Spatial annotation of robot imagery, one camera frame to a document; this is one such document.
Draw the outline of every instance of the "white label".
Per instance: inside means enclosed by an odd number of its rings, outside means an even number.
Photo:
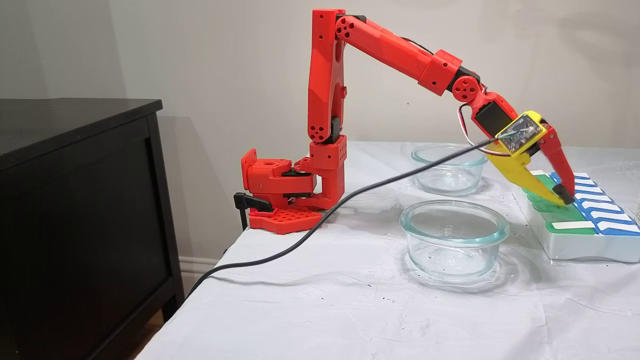
[[[604,193],[601,188],[589,187],[589,186],[576,186],[575,190],[578,192],[592,192],[592,193]]]
[[[589,199],[589,200],[613,202],[613,200],[611,200],[611,198],[606,195],[591,195],[590,193],[575,193],[575,198],[578,200]]]
[[[593,201],[585,201],[582,203],[582,207],[585,209],[588,208],[598,208],[598,209],[606,209],[613,211],[621,211],[620,207],[615,204],[609,204],[608,202],[593,202]]]
[[[595,218],[613,218],[616,220],[631,221],[631,218],[627,214],[612,214],[612,213],[603,213],[602,211],[592,211],[589,213],[589,215]]]
[[[596,227],[590,221],[565,221],[565,222],[552,222],[553,225],[558,230],[564,229],[583,229],[585,227]]]
[[[542,170],[531,170],[530,171],[531,175],[536,176],[536,175],[546,175],[549,176],[549,174],[547,174],[546,172],[542,171]]]
[[[598,229],[600,230],[618,229],[618,230],[625,230],[625,231],[633,231],[634,233],[640,233],[640,229],[638,229],[637,225],[618,224],[616,222],[608,222],[608,221],[599,222]]]
[[[593,180],[589,180],[589,179],[575,179],[573,180],[573,182],[576,184],[583,184],[583,185],[596,185],[596,183],[594,183]]]
[[[636,224],[640,224],[640,195],[638,195],[638,208],[636,209]]]

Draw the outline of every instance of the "red robotic arm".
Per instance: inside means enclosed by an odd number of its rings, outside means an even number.
[[[518,117],[500,95],[483,91],[480,77],[446,51],[431,54],[362,15],[346,15],[341,9],[314,10],[308,86],[309,157],[293,166],[289,160],[259,160],[255,149],[243,157],[244,189],[274,207],[270,213],[252,209],[252,228],[278,234],[310,229],[320,219],[314,210],[332,207],[344,194],[346,137],[340,132],[347,95],[342,62],[346,44],[410,76],[434,94],[450,91],[472,108],[472,120],[489,137]],[[540,141],[532,151],[542,149],[573,195],[573,173],[557,137],[551,139]],[[322,179],[320,193],[313,193],[315,175]]]

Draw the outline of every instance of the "circuit board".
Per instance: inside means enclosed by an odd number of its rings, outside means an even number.
[[[500,142],[502,142],[511,154],[518,152],[518,150],[527,145],[533,138],[543,131],[543,128],[537,122],[533,121],[530,116],[524,113],[500,133],[506,134],[513,131],[517,131],[517,133],[508,138],[500,139]]]

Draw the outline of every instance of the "white tablecloth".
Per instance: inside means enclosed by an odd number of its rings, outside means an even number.
[[[350,142],[347,192],[411,169],[419,145]],[[635,213],[640,150],[565,151]],[[537,154],[529,169],[550,167]],[[498,266],[477,281],[434,281],[407,263],[399,214],[438,196],[400,181],[354,199],[284,258],[206,280],[138,359],[640,359],[640,264],[549,260],[512,189],[488,163],[464,198],[511,226]],[[300,236],[245,231],[219,265]]]

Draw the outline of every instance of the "wooden floor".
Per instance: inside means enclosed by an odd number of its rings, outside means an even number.
[[[138,354],[142,351],[145,345],[154,337],[154,335],[160,330],[160,328],[164,325],[164,320],[162,317],[162,311],[158,311],[154,317],[149,320],[149,322],[145,325],[145,327],[140,331],[138,336],[131,339],[131,343],[127,348],[133,348],[132,352],[127,351],[127,353],[122,354],[120,359],[122,360],[133,360],[138,356]]]

